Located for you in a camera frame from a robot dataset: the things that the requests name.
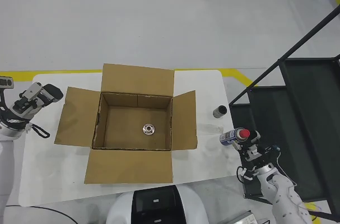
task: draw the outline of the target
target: black cylinder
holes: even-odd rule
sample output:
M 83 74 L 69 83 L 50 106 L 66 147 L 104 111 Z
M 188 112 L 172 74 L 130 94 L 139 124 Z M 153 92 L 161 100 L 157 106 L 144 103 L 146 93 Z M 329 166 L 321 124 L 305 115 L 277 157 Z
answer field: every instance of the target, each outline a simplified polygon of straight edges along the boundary
M 215 118 L 220 118 L 222 117 L 223 115 L 227 114 L 227 108 L 223 105 L 215 108 L 215 110 L 213 111 L 213 116 Z

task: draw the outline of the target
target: white table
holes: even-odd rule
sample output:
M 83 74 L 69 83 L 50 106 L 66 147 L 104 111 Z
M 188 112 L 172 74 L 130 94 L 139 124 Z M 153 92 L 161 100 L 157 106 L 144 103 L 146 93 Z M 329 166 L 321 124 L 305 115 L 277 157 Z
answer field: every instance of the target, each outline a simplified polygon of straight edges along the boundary
M 64 95 L 68 86 L 100 91 L 101 73 L 40 74 L 33 81 L 51 83 Z M 189 183 L 235 175 L 240 165 L 233 148 L 209 147 L 210 141 L 233 129 L 230 113 L 216 119 L 212 111 L 228 105 L 221 73 L 212 71 L 176 71 L 174 96 L 196 90 L 198 148 L 174 151 L 174 184 Z M 61 202 L 100 195 L 153 188 L 168 184 L 84 184 L 90 148 L 54 144 L 64 98 L 43 108 L 32 120 L 51 137 L 40 138 L 30 132 L 25 141 L 19 203 L 22 206 Z

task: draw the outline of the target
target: metal washer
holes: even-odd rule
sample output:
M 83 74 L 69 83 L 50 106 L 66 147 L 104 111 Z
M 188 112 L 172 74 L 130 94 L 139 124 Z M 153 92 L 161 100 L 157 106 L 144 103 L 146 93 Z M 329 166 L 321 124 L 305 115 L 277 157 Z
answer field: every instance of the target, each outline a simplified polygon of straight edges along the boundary
M 145 135 L 150 136 L 154 134 L 155 127 L 152 124 L 145 124 L 142 128 L 142 131 L 144 132 Z

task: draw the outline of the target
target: spray can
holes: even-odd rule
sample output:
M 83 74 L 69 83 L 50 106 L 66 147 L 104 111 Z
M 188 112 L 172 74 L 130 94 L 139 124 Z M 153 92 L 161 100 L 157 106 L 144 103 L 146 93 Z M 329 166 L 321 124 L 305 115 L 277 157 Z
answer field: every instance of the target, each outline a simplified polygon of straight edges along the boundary
M 215 118 L 220 118 L 222 117 L 223 115 L 227 114 L 227 108 L 223 105 L 215 108 L 215 110 L 212 112 L 213 116 Z
M 236 128 L 220 135 L 220 142 L 224 146 L 229 146 L 232 142 L 244 142 L 250 135 L 249 130 L 244 128 Z

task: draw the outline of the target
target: yellow floor line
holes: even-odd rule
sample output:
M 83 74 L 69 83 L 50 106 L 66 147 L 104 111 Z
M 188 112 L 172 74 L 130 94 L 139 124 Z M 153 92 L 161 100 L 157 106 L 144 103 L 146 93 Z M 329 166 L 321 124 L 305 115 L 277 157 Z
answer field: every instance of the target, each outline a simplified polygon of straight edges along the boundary
M 244 86 L 249 86 L 253 81 L 242 74 L 238 69 L 235 68 L 191 68 L 191 69 L 175 69 L 177 71 L 188 71 L 188 70 L 219 70 L 222 77 L 233 77 Z
M 310 210 L 316 210 L 316 206 L 314 202 L 310 202 L 310 203 L 305 203 L 305 206 L 310 209 Z M 320 218 L 316 218 L 313 221 L 313 224 L 320 224 Z
M 37 74 L 62 74 L 62 73 L 98 73 L 102 70 L 58 70 L 58 71 L 9 71 L 0 72 L 0 76 L 12 77 L 15 82 L 32 81 Z
M 252 83 L 252 80 L 247 78 L 244 74 L 239 72 L 234 68 L 220 68 L 220 69 L 175 69 L 178 71 L 184 70 L 219 70 L 222 73 L 223 77 L 233 77 L 241 82 L 245 86 L 249 86 Z M 15 82 L 29 82 L 32 81 L 34 76 L 37 74 L 61 74 L 61 73 L 98 73 L 101 70 L 58 70 L 58 71 L 9 71 L 9 72 L 0 72 L 0 76 L 9 76 L 14 79 Z

